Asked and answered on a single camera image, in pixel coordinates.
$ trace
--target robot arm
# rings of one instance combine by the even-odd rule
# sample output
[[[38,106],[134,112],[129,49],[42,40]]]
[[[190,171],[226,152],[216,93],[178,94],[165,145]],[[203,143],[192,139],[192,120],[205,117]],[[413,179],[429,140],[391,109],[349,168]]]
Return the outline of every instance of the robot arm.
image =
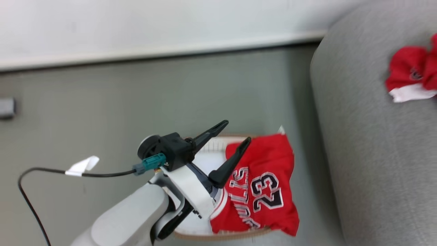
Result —
[[[71,246],[151,246],[163,240],[191,213],[209,217],[213,199],[223,188],[238,161],[248,148],[247,138],[219,169],[208,176],[192,163],[194,155],[228,124],[222,121],[198,137],[182,139],[178,133],[153,135],[140,144],[134,166],[136,175],[147,169],[161,168],[146,185],[103,213],[94,224],[76,238]],[[164,155],[166,163],[153,166],[153,159]],[[166,187],[180,201],[175,207]]]

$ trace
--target red jersey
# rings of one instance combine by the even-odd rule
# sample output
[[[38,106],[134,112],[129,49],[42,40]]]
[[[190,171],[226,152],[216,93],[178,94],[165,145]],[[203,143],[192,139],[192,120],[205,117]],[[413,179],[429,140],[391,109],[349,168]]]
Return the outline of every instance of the red jersey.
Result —
[[[238,145],[226,147],[226,158]],[[254,138],[210,217],[212,231],[240,232],[267,226],[296,236],[299,217],[290,189],[293,168],[293,150],[286,135]]]

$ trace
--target floor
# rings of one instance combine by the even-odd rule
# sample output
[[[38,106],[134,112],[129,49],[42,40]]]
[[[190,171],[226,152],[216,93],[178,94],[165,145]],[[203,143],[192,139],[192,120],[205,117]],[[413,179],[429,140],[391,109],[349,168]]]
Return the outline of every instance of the floor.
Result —
[[[156,245],[343,246],[318,128],[309,65],[317,44],[0,75],[0,97],[14,96],[18,116],[0,121],[0,240],[44,245],[16,180],[32,166],[67,169],[91,155],[94,172],[138,162],[139,142],[174,131],[194,136],[223,119],[229,134],[272,134],[283,125],[295,152],[291,179],[301,219],[282,232],[224,242],[173,236]],[[78,179],[35,173],[24,189],[52,245],[68,246],[105,210],[147,182],[144,177]]]

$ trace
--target couch cushion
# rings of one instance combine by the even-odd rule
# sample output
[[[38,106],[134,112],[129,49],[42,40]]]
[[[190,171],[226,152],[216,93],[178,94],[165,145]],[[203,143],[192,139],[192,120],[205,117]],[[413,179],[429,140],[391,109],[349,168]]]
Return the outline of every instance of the couch cushion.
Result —
[[[437,1],[390,0],[338,21],[317,49],[312,86],[350,246],[437,245],[437,99],[393,103],[392,55],[428,46]]]

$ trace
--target red fabric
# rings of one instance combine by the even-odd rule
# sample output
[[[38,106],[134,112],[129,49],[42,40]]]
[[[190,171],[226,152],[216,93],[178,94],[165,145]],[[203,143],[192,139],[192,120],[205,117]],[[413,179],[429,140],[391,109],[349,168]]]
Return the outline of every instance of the red fabric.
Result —
[[[226,158],[238,145],[227,146]],[[225,186],[228,199],[223,210],[211,218],[212,231],[239,232],[268,226],[296,236],[299,217],[289,183],[293,168],[294,155],[287,136],[254,138]]]
[[[390,77],[385,85],[390,92],[410,84],[421,83],[426,90],[437,90],[437,34],[431,38],[433,48],[406,46],[390,62]]]
[[[431,41],[433,49],[427,57],[423,87],[427,90],[437,90],[437,34],[432,37]]]
[[[385,85],[388,91],[410,84],[422,83],[427,50],[407,46],[396,52],[390,62],[390,77]]]

